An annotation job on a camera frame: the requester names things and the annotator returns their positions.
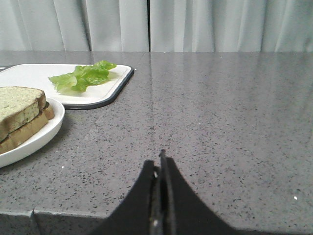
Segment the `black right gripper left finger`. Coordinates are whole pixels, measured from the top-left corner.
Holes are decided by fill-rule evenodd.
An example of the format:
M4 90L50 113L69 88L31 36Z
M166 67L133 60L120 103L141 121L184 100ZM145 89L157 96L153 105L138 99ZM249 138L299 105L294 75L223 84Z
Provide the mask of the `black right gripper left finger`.
M153 205L155 166L145 161L132 189L93 235L160 235L160 214Z

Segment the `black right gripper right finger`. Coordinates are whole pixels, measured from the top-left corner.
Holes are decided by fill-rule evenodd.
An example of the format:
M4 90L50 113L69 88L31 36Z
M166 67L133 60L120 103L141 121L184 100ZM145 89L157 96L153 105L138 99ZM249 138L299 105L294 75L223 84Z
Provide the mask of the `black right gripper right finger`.
M233 235L235 229L215 215L195 194L175 161L160 152L161 208L165 235Z

